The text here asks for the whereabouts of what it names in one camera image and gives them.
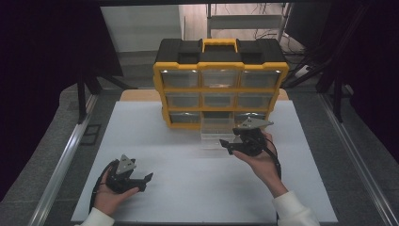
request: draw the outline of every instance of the storage organizer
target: storage organizer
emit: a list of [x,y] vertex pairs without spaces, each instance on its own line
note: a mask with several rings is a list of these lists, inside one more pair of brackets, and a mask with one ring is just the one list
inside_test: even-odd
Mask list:
[[201,128],[207,139],[229,137],[247,117],[267,120],[288,71],[274,39],[165,39],[153,81],[167,125]]

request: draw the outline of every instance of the gray carpet floor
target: gray carpet floor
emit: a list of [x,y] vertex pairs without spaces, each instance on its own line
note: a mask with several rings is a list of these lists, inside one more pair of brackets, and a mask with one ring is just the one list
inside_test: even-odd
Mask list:
[[[124,64],[126,57],[136,56],[120,56],[124,76],[119,80],[140,88],[153,88],[152,55],[141,58],[140,64],[136,65]],[[315,92],[314,84],[317,79],[314,77],[293,89],[287,89],[287,92],[294,102],[327,194],[340,221],[334,225],[385,225],[334,130],[323,108],[320,95]],[[89,128],[96,130],[98,136],[87,135],[82,138],[82,143],[76,151],[44,225],[73,225],[71,217],[74,207],[88,178],[115,102],[122,93],[122,90],[114,84],[102,79],[100,82],[104,90],[99,96],[89,122]],[[62,92],[59,109],[46,135],[12,189],[0,203],[1,225],[26,225],[31,219],[76,125],[78,119],[76,91],[76,86],[72,86]],[[362,158],[382,188],[392,209],[398,213],[398,164],[361,121],[349,104],[349,100],[343,99],[342,103],[345,128],[359,148]]]

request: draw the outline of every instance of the white tabletop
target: white tabletop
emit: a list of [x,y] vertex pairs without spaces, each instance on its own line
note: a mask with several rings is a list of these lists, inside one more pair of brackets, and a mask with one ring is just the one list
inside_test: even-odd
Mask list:
[[[91,190],[112,160],[135,158],[131,178],[153,172],[145,192],[113,216],[137,223],[269,223],[276,212],[267,187],[227,150],[201,148],[200,131],[170,129],[160,102],[117,102],[72,221],[88,216]],[[336,222],[319,171],[291,101],[277,101],[267,127],[279,152],[282,181],[321,222]]]

